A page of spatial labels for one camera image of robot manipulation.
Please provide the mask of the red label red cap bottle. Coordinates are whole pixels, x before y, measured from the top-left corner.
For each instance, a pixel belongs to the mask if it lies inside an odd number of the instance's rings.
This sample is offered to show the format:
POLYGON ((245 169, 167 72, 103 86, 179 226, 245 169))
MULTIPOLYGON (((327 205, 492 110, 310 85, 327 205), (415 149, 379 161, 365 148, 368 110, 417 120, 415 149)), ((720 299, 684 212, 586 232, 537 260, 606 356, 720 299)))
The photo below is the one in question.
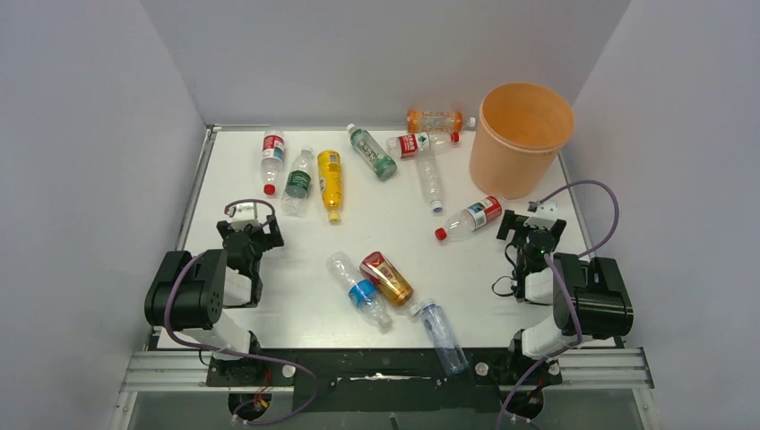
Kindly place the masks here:
POLYGON ((506 198, 489 195, 450 217, 435 231, 439 242, 460 241, 474 236, 485 226, 498 220, 504 213, 506 198))

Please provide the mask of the yellow juice bottle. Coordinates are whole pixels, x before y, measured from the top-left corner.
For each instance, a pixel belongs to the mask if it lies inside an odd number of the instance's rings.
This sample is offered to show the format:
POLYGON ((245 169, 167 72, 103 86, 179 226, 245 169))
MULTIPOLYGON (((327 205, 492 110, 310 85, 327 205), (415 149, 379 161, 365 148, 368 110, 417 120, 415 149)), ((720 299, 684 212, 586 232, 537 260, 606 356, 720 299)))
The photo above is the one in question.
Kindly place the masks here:
POLYGON ((317 155, 319 185, 323 206, 331 225, 341 223, 342 166, 341 156, 335 150, 324 150, 317 155))

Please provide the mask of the blue label clear bottle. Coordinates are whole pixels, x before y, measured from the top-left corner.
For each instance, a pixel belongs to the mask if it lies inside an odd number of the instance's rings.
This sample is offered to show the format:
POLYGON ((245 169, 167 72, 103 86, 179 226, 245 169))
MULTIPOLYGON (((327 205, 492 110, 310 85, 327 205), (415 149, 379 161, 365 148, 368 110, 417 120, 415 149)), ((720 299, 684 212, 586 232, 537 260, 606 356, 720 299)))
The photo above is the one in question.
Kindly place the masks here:
POLYGON ((344 252, 332 254, 325 267, 346 290, 356 311, 380 332, 391 330, 393 320, 384 305, 382 294, 344 252))

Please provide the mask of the red gold drink bottle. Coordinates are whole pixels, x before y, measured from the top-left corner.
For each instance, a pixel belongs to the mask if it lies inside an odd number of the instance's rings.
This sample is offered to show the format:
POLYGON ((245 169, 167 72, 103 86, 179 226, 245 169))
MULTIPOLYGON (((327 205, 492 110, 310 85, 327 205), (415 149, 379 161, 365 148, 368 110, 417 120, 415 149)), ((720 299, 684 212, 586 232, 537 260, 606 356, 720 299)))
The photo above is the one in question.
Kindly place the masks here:
POLYGON ((416 315, 419 306, 414 288, 381 252, 375 251, 367 255, 359 268, 392 308, 409 317, 416 315))

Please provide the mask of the light blue tinted bottle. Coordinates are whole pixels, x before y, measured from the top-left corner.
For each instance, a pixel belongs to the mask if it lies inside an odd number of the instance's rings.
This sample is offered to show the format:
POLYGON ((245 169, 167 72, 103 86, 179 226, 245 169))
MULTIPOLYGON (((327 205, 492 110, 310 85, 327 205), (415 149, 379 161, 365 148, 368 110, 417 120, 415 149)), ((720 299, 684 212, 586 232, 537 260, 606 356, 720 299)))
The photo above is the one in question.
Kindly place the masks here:
POLYGON ((454 376, 466 371, 469 362, 444 308, 433 300, 424 300, 420 304, 419 315, 445 375, 454 376))

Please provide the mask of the clear bottle blue cap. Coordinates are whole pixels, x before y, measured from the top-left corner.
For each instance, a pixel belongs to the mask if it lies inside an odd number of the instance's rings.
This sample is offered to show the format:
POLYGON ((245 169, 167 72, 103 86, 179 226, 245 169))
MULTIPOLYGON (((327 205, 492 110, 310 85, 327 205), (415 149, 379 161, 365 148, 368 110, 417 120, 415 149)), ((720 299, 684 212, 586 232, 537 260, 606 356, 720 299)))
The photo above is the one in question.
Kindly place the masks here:
POLYGON ((432 150, 421 150, 415 158, 415 165, 426 204, 433 213, 441 214, 444 211, 443 186, 435 153, 432 150))

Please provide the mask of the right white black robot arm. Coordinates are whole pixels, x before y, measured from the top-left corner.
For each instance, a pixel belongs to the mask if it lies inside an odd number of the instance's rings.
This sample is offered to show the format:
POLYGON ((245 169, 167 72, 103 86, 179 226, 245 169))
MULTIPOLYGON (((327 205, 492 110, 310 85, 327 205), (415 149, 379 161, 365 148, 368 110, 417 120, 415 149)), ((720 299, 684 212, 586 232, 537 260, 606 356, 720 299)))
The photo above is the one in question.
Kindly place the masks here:
POLYGON ((541 385, 558 383, 557 357, 590 340, 627 335, 634 311, 616 260, 557 251, 566 221, 507 211, 497 239, 504 240, 512 265, 509 296, 544 305, 550 315, 520 329, 501 365, 501 380, 524 383, 537 375, 541 385))

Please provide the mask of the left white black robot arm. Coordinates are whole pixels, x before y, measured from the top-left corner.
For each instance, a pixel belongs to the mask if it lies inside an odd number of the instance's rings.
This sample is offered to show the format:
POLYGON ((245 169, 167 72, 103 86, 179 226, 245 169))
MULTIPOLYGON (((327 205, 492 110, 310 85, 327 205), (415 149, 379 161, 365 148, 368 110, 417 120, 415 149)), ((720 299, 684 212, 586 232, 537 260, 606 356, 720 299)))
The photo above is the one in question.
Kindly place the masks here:
POLYGON ((220 249, 198 255, 165 254, 147 292, 144 315, 149 325, 172 333, 181 345, 210 356, 210 383, 247 386, 264 383, 271 368, 258 359, 257 337, 229 316, 230 309, 255 308, 263 293, 263 255, 282 247, 276 218, 217 224, 220 249))

